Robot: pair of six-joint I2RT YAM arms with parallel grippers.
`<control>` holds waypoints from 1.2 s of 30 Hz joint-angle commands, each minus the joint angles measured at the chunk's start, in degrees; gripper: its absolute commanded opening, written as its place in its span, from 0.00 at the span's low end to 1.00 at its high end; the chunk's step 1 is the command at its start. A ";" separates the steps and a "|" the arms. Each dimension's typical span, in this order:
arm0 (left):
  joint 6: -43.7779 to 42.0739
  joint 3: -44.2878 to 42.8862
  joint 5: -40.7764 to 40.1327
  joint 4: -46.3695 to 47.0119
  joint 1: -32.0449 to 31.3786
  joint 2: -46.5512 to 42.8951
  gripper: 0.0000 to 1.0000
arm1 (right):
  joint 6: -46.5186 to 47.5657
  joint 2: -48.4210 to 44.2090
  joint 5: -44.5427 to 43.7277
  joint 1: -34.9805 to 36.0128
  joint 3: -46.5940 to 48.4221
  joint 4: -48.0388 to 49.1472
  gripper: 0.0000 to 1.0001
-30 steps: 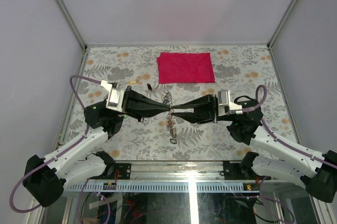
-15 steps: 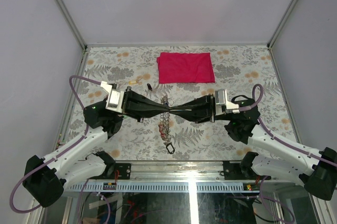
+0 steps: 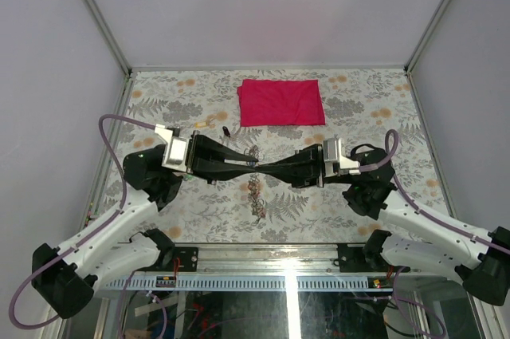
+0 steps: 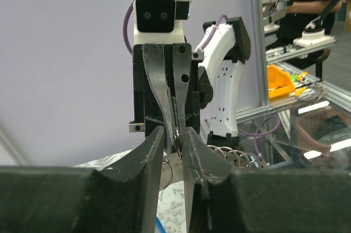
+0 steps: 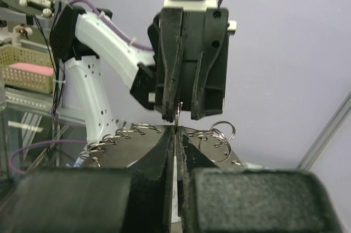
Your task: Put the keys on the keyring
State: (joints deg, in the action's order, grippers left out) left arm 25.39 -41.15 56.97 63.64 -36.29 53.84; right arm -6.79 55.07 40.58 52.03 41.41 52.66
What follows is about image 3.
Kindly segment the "grey disc with key rings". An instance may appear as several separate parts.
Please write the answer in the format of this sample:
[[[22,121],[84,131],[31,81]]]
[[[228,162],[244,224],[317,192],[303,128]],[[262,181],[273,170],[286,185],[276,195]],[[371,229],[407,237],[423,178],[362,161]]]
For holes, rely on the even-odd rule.
[[[257,166],[258,158],[260,155],[259,147],[257,145],[253,145],[248,150],[245,150],[245,154],[253,158],[253,160],[247,162],[246,164],[250,168],[255,168]],[[257,172],[252,172],[249,175],[248,190],[248,200],[251,206],[251,213],[256,217],[256,222],[259,223],[262,219],[266,218],[266,213],[265,201],[261,198],[261,181]]]

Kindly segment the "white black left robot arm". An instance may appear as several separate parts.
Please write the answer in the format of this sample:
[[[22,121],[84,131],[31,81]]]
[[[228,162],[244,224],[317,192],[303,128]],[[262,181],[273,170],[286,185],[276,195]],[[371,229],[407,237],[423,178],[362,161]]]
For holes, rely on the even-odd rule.
[[[32,287],[62,319],[77,315],[104,284],[138,270],[173,270],[175,245],[152,228],[122,242],[128,232],[155,217],[179,192],[182,175],[208,183],[244,175],[257,162],[211,138],[182,138],[177,128],[154,126],[161,144],[124,157],[123,195],[94,223],[56,247],[33,252]]]

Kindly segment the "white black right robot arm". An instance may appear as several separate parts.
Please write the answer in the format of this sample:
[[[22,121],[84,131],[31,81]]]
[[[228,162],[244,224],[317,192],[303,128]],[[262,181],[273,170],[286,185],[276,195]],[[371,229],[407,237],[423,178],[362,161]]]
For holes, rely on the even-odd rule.
[[[369,269],[419,269],[459,283],[467,293],[490,305],[505,303],[509,230],[476,227],[412,199],[402,189],[384,149],[361,144],[345,156],[340,142],[331,139],[276,163],[262,164],[257,170],[295,188],[346,184],[342,196],[357,215],[420,238],[411,242],[377,230],[363,247],[363,261]]]

